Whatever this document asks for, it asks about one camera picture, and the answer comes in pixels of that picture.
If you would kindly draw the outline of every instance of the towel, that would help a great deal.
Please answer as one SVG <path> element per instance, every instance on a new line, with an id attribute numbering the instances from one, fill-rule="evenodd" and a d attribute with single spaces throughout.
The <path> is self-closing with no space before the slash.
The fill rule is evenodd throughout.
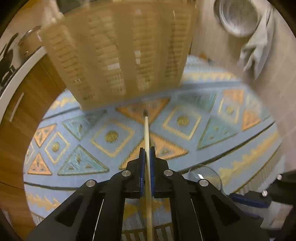
<path id="1" fill-rule="evenodd" d="M 260 75 L 271 49 L 274 34 L 274 9 L 270 7 L 264 13 L 255 33 L 242 47 L 238 64 L 244 71 L 254 64 L 254 78 Z"/>

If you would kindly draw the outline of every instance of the countertop edge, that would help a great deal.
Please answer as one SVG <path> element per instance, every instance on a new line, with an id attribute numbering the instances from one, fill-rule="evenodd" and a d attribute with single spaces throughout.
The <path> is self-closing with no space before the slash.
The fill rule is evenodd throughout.
<path id="1" fill-rule="evenodd" d="M 11 79 L 10 83 L 0 96 L 0 124 L 6 108 L 15 91 L 17 90 L 23 79 L 26 77 L 26 75 L 29 73 L 29 71 L 44 55 L 46 55 L 45 47 L 41 47 L 23 64 L 23 66 L 21 66 L 21 68 L 17 71 L 17 73 Z"/>

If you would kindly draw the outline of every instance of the silver screw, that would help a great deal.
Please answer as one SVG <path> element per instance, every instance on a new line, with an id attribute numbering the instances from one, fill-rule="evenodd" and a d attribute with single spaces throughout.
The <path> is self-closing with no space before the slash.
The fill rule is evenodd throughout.
<path id="1" fill-rule="evenodd" d="M 173 171 L 171 171 L 171 170 L 165 170 L 163 172 L 163 174 L 169 177 L 169 176 L 171 176 L 173 174 Z"/>
<path id="2" fill-rule="evenodd" d="M 129 170 L 124 170 L 121 175 L 123 175 L 124 177 L 128 177 L 131 174 L 131 172 Z"/>
<path id="3" fill-rule="evenodd" d="M 207 185 L 209 185 L 209 182 L 206 179 L 202 179 L 202 180 L 200 180 L 200 185 L 202 187 L 206 187 Z"/>
<path id="4" fill-rule="evenodd" d="M 266 190 L 264 190 L 264 191 L 262 192 L 262 196 L 263 196 L 263 197 L 266 197 L 266 196 L 267 196 L 267 194 L 268 194 L 268 193 L 267 193 L 267 191 L 266 191 Z"/>
<path id="5" fill-rule="evenodd" d="M 94 181 L 94 180 L 88 180 L 87 182 L 86 182 L 86 185 L 88 186 L 88 187 L 93 187 L 94 185 L 96 184 L 96 182 Z"/>

